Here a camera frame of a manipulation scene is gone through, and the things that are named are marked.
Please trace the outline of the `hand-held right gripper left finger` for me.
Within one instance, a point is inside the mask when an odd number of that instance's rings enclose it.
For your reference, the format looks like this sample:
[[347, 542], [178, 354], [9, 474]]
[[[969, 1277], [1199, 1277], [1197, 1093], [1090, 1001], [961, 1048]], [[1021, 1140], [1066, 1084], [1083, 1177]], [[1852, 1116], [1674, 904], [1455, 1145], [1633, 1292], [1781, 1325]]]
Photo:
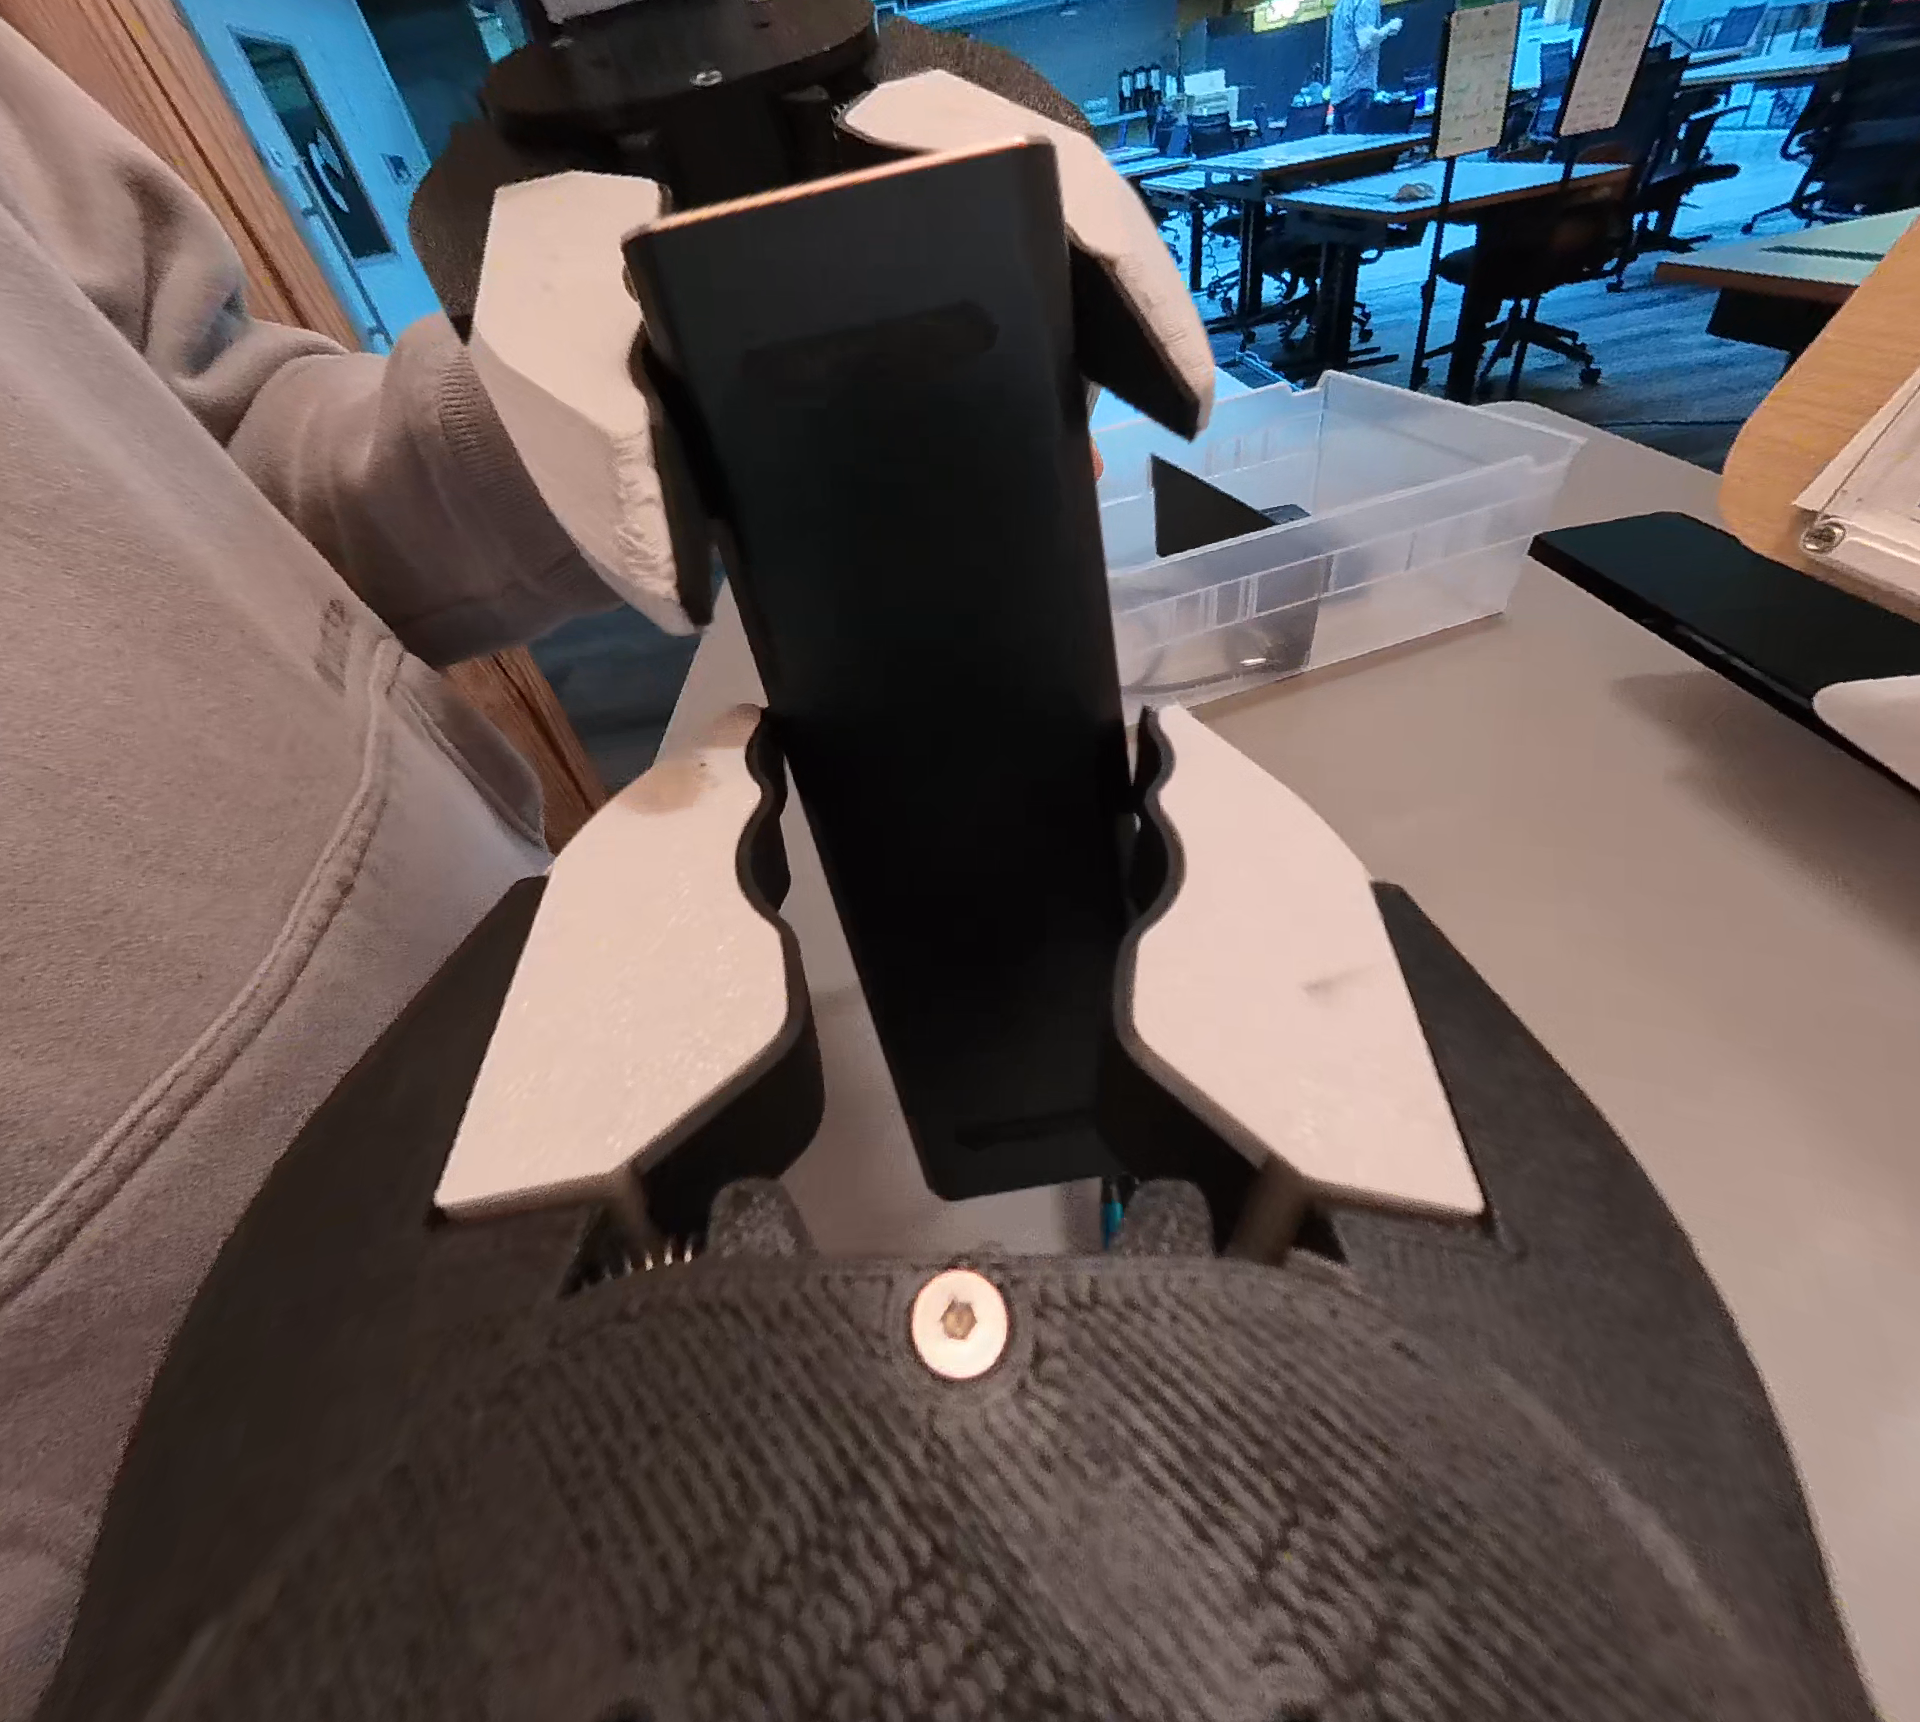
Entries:
[[432, 1205], [599, 1208], [702, 1230], [822, 1123], [822, 1057], [783, 902], [784, 757], [727, 708], [556, 856]]

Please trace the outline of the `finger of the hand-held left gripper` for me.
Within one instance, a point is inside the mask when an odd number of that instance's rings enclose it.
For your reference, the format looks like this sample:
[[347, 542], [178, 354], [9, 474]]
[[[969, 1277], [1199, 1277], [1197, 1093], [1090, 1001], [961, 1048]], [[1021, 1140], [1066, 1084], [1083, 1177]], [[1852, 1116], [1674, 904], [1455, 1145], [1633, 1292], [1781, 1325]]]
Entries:
[[1090, 391], [1110, 391], [1170, 432], [1212, 417], [1212, 344], [1151, 217], [1077, 129], [953, 72], [878, 82], [837, 130], [890, 155], [1044, 141], [1056, 163], [1071, 282], [1071, 353]]
[[676, 435], [637, 354], [625, 245], [667, 211], [657, 182], [551, 174], [493, 196], [473, 369], [520, 467], [589, 569], [658, 630], [707, 627], [700, 501], [672, 484]]

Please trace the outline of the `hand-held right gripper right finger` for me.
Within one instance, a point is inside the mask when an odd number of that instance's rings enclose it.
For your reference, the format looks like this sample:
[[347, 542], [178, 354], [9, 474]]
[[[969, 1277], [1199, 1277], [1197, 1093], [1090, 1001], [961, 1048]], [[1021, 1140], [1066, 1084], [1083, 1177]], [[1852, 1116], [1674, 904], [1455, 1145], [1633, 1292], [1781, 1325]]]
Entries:
[[1354, 849], [1188, 708], [1140, 714], [1115, 1157], [1280, 1260], [1311, 1216], [1477, 1226], [1486, 1194]]

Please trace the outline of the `black multi-port usb hub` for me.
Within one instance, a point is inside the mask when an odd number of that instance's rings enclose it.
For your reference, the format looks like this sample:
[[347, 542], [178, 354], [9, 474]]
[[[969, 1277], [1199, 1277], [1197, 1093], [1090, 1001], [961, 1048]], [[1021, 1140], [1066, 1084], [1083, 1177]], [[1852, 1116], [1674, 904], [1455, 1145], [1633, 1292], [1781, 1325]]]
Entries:
[[1129, 768], [1055, 145], [675, 213], [623, 255], [926, 1184], [1116, 1174]]

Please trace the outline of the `wooden office desk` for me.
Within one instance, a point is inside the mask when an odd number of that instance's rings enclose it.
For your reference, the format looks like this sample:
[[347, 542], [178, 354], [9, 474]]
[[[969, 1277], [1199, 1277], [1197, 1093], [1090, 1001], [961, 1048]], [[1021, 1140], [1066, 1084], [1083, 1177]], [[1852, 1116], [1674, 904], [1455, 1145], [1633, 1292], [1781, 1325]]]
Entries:
[[1733, 237], [1667, 255], [1653, 280], [1714, 295], [1714, 340], [1797, 360], [1914, 221], [1910, 206], [1781, 237]]
[[1363, 252], [1419, 246], [1428, 230], [1442, 235], [1447, 227], [1470, 227], [1474, 242], [1467, 252], [1455, 338], [1445, 348], [1445, 392], [1472, 398], [1499, 304], [1497, 258], [1518, 252], [1524, 232], [1541, 238], [1569, 206], [1616, 204], [1627, 188], [1630, 169], [1619, 163], [1452, 159], [1282, 190], [1282, 227], [1317, 255], [1309, 373], [1350, 369], [1350, 319]]
[[1188, 211], [1188, 290], [1192, 296], [1211, 295], [1202, 280], [1202, 245], [1211, 221], [1231, 211], [1236, 221], [1236, 280], [1227, 304], [1204, 316], [1207, 330], [1257, 326], [1262, 309], [1261, 237], [1268, 206], [1289, 188], [1326, 187], [1346, 175], [1368, 175], [1392, 169], [1402, 155], [1426, 155], [1428, 130], [1393, 134], [1317, 134], [1314, 139], [1280, 141], [1265, 148], [1231, 151], [1223, 155], [1188, 155], [1140, 163], [1128, 182], [1141, 202], [1163, 211]]

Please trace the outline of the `black divider panel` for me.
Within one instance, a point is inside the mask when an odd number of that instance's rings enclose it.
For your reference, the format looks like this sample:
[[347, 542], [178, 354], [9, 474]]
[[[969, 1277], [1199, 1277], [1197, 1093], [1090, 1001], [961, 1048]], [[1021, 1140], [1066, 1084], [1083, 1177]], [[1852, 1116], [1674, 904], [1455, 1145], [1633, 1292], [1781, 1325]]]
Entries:
[[1175, 558], [1271, 530], [1276, 519], [1168, 457], [1150, 457], [1155, 556]]

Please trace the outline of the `black office chair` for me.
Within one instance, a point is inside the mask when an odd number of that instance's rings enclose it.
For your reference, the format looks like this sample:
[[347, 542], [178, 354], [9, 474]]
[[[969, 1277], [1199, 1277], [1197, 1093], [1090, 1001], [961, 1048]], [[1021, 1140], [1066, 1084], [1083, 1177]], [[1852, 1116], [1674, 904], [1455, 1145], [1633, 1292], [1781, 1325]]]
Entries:
[[1736, 178], [1742, 165], [1710, 151], [1724, 109], [1714, 89], [1682, 86], [1685, 57], [1670, 48], [1646, 51], [1623, 110], [1623, 139], [1633, 148], [1635, 187], [1627, 230], [1608, 270], [1611, 295], [1623, 292], [1627, 270], [1646, 255], [1694, 252], [1708, 235], [1680, 235], [1676, 219], [1696, 190]]
[[1579, 384], [1599, 381], [1599, 364], [1573, 326], [1541, 319], [1541, 299], [1591, 282], [1608, 266], [1602, 237], [1573, 227], [1524, 230], [1477, 221], [1472, 248], [1442, 256], [1437, 275], [1461, 290], [1455, 338], [1447, 344], [1445, 396], [1472, 402], [1502, 360], [1523, 369], [1529, 350], [1548, 350], [1577, 368]]
[[1918, 206], [1918, 0], [1857, 0], [1845, 63], [1813, 86], [1783, 151], [1803, 174], [1742, 224], [1842, 221]]

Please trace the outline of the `document board on stand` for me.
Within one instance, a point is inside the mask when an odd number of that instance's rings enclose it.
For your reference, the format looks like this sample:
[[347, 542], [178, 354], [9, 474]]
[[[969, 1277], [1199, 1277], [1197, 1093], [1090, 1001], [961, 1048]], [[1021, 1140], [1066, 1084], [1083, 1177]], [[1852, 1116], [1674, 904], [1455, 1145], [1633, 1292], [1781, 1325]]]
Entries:
[[1616, 130], [1665, 0], [1591, 0], [1554, 141]]
[[1513, 0], [1450, 13], [1437, 80], [1437, 159], [1452, 162], [1499, 145], [1520, 18], [1523, 5]]

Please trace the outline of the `clear plastic bin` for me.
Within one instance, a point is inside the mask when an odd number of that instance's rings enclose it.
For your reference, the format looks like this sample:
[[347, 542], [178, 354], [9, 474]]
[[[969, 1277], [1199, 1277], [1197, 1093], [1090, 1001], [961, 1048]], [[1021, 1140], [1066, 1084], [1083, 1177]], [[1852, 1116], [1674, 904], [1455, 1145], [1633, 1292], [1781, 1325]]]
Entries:
[[[1598, 430], [1529, 402], [1463, 408], [1356, 376], [1223, 384], [1197, 438], [1097, 402], [1091, 441], [1120, 693], [1204, 704], [1497, 617]], [[1155, 556], [1150, 457], [1276, 519]]]

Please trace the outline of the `person's grey sweatshirt torso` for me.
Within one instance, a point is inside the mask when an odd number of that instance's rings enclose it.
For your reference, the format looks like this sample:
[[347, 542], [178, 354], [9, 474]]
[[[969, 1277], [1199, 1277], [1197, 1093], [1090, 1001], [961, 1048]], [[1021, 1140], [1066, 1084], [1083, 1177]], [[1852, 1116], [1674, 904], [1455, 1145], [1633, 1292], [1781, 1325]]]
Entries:
[[219, 908], [5, 882], [5, 1717], [52, 1682], [126, 1439], [230, 1226], [516, 882], [308, 875]]

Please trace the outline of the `black stand base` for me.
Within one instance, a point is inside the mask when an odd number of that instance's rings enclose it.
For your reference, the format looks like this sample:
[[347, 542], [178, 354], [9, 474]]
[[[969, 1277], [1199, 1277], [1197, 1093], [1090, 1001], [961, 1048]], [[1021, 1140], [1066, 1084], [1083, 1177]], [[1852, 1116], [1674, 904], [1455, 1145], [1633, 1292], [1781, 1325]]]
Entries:
[[1828, 681], [1914, 675], [1914, 622], [1783, 569], [1677, 510], [1545, 530], [1529, 556], [1791, 724], [1899, 782], [1828, 732], [1812, 698]]

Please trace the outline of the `white paper sheets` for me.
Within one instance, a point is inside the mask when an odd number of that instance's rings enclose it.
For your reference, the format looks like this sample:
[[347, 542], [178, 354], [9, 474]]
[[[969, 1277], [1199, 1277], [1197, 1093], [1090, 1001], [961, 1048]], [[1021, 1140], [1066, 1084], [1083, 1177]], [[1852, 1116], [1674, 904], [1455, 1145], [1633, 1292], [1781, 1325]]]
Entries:
[[1918, 373], [1794, 499], [1799, 549], [1874, 583], [1918, 583]]

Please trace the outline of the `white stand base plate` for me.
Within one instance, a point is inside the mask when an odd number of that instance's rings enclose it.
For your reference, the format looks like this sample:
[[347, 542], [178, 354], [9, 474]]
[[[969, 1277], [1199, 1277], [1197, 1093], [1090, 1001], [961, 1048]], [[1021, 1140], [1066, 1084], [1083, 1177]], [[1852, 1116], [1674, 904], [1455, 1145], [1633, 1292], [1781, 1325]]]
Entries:
[[1920, 788], [1918, 675], [1828, 681], [1812, 698], [1812, 710], [1852, 749], [1910, 790]]

